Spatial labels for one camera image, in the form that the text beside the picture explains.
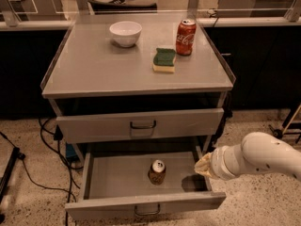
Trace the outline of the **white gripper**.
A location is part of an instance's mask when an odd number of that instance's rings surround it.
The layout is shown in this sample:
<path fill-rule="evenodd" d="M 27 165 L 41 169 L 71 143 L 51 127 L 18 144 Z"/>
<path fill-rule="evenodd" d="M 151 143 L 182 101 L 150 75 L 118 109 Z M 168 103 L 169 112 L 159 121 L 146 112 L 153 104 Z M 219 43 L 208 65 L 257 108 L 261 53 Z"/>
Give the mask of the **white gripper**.
<path fill-rule="evenodd" d="M 231 180 L 241 174 L 242 151 L 239 144 L 222 146 L 206 153 L 195 164 L 195 173 L 204 177 Z"/>

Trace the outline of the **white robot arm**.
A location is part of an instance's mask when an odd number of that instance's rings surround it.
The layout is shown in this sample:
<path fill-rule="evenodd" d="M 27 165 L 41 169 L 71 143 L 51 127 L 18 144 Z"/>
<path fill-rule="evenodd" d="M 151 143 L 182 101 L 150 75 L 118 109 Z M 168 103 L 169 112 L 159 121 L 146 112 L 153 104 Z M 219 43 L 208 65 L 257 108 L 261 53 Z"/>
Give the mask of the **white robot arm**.
<path fill-rule="evenodd" d="M 271 135 L 254 132 L 240 144 L 206 153 L 195 165 L 206 177 L 231 180 L 245 174 L 282 173 L 301 181 L 301 153 Z"/>

